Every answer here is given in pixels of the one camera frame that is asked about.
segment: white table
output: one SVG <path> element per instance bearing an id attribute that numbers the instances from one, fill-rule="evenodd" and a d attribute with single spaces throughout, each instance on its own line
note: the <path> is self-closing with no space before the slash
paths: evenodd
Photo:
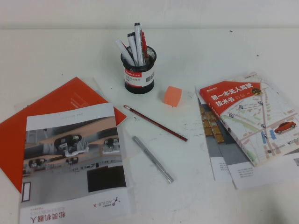
<path id="1" fill-rule="evenodd" d="M 0 30 L 0 121 L 14 105 L 46 94 L 71 78 L 97 76 L 108 100 L 129 116 L 140 136 L 176 179 L 166 180 L 148 158 L 130 159 L 137 212 L 106 223 L 298 223 L 299 182 L 247 190 L 215 182 L 194 85 L 256 71 L 298 97 L 299 29 L 145 30 L 157 52 L 155 87 L 126 91 L 116 38 L 132 30 Z M 178 108 L 162 100 L 169 85 L 183 89 Z M 122 108 L 127 104 L 187 137 L 187 143 Z M 19 192 L 0 172 L 0 223 L 17 223 Z"/>

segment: silver pen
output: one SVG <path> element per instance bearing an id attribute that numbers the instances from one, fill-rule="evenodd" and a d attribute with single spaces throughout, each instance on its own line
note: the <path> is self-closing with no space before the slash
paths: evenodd
<path id="1" fill-rule="evenodd" d="M 147 155 L 147 157 L 155 164 L 155 166 L 160 170 L 163 176 L 168 180 L 169 183 L 172 183 L 174 179 L 166 172 L 164 167 L 159 163 L 159 161 L 154 157 L 154 155 L 146 148 L 146 146 L 137 138 L 133 137 L 133 140 L 140 146 L 142 151 Z"/>

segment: orange cube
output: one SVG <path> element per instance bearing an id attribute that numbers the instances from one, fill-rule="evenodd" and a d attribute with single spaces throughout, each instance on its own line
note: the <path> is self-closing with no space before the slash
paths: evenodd
<path id="1" fill-rule="evenodd" d="M 168 89 L 164 96 L 164 103 L 170 106 L 177 107 L 179 100 L 181 99 L 181 96 L 182 96 L 182 89 L 173 86 L 168 86 Z"/>

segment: pencil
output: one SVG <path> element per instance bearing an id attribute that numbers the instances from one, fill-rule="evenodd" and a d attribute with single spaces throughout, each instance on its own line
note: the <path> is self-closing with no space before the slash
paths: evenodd
<path id="1" fill-rule="evenodd" d="M 143 119 L 147 120 L 148 122 L 158 126 L 159 128 L 162 128 L 163 130 L 169 132 L 170 134 L 173 134 L 174 136 L 178 137 L 179 139 L 183 140 L 183 141 L 188 141 L 187 138 L 183 137 L 182 135 L 179 135 L 178 133 L 175 133 L 174 131 L 168 129 L 167 127 L 164 127 L 163 125 L 155 122 L 154 120 L 148 118 L 147 116 L 144 116 L 143 114 L 139 113 L 138 111 L 132 109 L 131 107 L 124 105 L 124 108 L 130 110 L 131 112 L 133 112 L 134 114 L 137 114 L 139 117 L 142 117 Z"/>

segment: pen holder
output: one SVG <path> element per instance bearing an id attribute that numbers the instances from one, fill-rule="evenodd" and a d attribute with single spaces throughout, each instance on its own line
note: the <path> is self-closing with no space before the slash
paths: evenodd
<path id="1" fill-rule="evenodd" d="M 157 54 L 153 48 L 147 46 L 149 63 L 144 66 L 132 66 L 127 63 L 126 59 L 121 54 L 121 61 L 124 67 L 125 87 L 134 94 L 144 94 L 154 88 L 154 65 Z"/>

